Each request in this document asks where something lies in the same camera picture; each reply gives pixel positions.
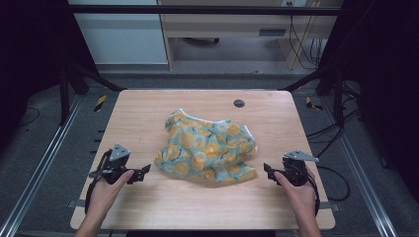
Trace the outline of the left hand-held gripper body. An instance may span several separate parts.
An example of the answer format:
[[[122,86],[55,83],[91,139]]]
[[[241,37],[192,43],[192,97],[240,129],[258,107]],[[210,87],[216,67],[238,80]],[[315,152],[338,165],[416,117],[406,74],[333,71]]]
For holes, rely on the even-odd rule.
[[[114,184],[127,171],[129,155],[129,150],[116,143],[113,149],[103,154],[97,169],[89,173],[89,178],[104,178],[108,184]]]

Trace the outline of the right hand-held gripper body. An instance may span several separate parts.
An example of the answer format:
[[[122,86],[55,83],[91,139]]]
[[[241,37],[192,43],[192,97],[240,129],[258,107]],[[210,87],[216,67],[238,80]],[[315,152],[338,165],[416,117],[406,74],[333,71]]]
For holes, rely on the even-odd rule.
[[[285,168],[285,176],[289,182],[295,186],[303,186],[308,179],[307,169],[305,162],[318,162],[319,159],[309,155],[301,150],[287,152],[283,157],[283,165]]]

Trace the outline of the green cloth with orange print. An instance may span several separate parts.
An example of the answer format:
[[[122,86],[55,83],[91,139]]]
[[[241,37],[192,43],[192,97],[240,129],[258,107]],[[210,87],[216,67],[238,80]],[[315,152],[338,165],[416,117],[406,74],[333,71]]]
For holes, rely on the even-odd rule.
[[[196,118],[179,109],[165,120],[168,141],[154,160],[163,172],[211,183],[247,182],[257,177],[245,163],[257,153],[248,127],[230,119]]]

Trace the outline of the person's right hand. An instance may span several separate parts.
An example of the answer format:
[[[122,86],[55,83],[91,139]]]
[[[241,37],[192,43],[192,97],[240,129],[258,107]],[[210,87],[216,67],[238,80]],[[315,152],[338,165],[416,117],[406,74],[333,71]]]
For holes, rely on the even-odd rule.
[[[315,192],[310,184],[301,187],[293,186],[288,179],[280,172],[274,176],[285,190],[297,220],[308,220],[315,218]]]

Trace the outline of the person's left hand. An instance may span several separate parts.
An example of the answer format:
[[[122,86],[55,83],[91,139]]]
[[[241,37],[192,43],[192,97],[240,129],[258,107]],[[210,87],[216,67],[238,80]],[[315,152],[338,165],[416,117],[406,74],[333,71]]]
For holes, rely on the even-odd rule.
[[[132,175],[133,170],[128,170],[111,185],[103,179],[99,180],[91,194],[87,216],[89,218],[104,219],[114,204],[119,192]]]

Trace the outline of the white cabinet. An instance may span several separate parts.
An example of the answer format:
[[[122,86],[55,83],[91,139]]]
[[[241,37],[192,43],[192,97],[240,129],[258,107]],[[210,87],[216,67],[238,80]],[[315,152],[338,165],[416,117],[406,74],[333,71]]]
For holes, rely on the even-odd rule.
[[[166,64],[158,14],[74,15],[96,64]]]

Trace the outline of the black top crossbar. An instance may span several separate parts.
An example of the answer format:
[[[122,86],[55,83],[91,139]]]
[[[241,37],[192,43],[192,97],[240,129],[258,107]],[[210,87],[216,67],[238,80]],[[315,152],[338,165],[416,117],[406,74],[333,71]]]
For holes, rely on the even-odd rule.
[[[320,7],[252,7],[186,5],[69,5],[73,13],[88,14],[209,14],[209,15],[284,15],[338,16],[340,8]]]

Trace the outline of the aluminium floor rail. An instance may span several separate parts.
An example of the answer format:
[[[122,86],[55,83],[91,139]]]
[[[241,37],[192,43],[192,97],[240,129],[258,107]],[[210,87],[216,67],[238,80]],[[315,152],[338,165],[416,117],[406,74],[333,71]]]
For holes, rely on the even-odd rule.
[[[363,158],[369,159],[370,150],[357,151],[350,135],[360,135],[356,141],[368,143],[363,131],[364,123],[359,121],[359,110],[350,107],[344,111],[344,127],[332,129],[335,138],[320,156],[320,174],[326,186],[326,193],[335,209],[334,232],[342,236],[398,237],[386,213],[382,201],[371,181],[373,171],[363,167]]]
[[[53,138],[47,145],[40,162],[32,172],[25,188],[17,199],[11,213],[0,226],[0,237],[14,237],[38,190],[40,189],[44,177],[47,174],[50,165],[54,161],[66,134],[72,126],[82,101],[82,96],[74,97],[74,102],[70,107],[68,118],[66,118],[64,123],[57,128]]]

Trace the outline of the black metal frame stand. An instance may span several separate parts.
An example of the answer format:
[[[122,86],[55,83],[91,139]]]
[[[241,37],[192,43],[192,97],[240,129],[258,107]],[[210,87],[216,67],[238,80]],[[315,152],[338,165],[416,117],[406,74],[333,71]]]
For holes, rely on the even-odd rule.
[[[339,127],[344,127],[344,116],[343,116],[343,74],[339,69],[332,66],[324,66],[316,69],[312,73],[304,76],[302,79],[290,84],[289,86],[282,88],[282,91],[292,92],[299,87],[311,82],[315,79],[319,79],[319,83],[315,89],[315,92],[319,96],[327,95],[331,89],[334,89],[334,101],[333,101],[333,117]]]
[[[98,72],[93,72],[92,70],[89,70],[75,62],[68,63],[59,72],[59,90],[61,103],[60,125],[64,125],[70,117],[68,86],[71,86],[77,95],[86,95],[89,91],[89,87],[85,82],[85,78],[90,78],[114,92],[121,92],[124,90],[123,87],[120,87],[100,76]]]

